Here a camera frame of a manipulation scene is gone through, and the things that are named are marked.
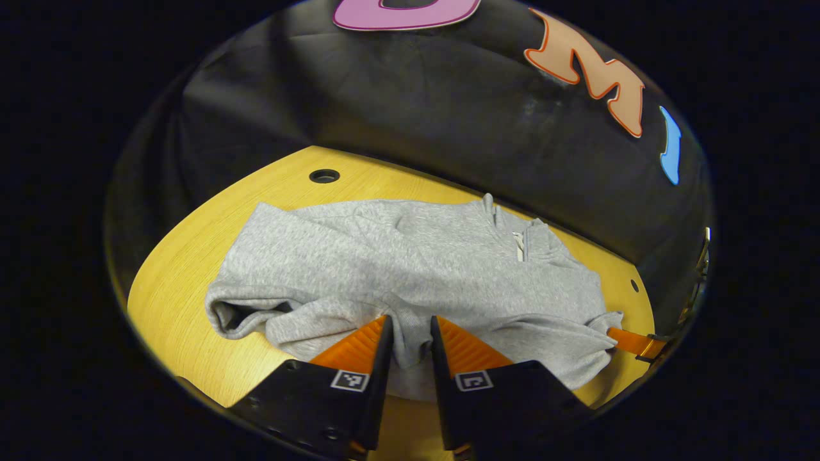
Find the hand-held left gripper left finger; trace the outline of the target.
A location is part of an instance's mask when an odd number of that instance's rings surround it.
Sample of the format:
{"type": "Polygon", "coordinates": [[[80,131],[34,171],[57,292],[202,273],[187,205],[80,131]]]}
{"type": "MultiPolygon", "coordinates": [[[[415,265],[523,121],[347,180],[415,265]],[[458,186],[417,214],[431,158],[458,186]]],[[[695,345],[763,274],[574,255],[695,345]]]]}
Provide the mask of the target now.
{"type": "Polygon", "coordinates": [[[285,360],[231,414],[307,458],[366,458],[378,446],[392,354],[383,315],[309,362],[285,360]]]}

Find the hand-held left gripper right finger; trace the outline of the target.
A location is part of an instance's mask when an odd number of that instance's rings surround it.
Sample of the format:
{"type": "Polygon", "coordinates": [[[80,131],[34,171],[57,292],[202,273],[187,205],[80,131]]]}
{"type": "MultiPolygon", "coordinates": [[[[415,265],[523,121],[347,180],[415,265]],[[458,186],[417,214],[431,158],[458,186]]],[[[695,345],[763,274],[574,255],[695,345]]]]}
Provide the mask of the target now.
{"type": "Polygon", "coordinates": [[[593,417],[541,362],[515,362],[440,316],[430,334],[446,450],[538,452],[593,417]]]}

